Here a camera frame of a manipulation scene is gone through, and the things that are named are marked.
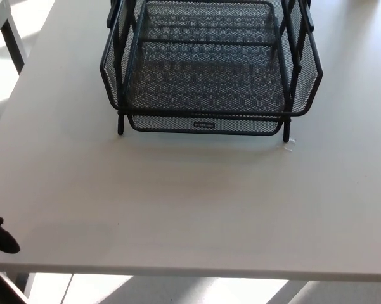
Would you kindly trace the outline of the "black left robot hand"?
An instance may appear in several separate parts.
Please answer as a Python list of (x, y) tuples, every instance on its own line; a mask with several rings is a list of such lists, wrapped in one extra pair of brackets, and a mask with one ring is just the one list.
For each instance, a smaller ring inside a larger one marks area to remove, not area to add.
[(0, 217), (0, 251), (15, 254), (20, 251), (20, 245), (16, 239), (2, 227), (4, 219)]

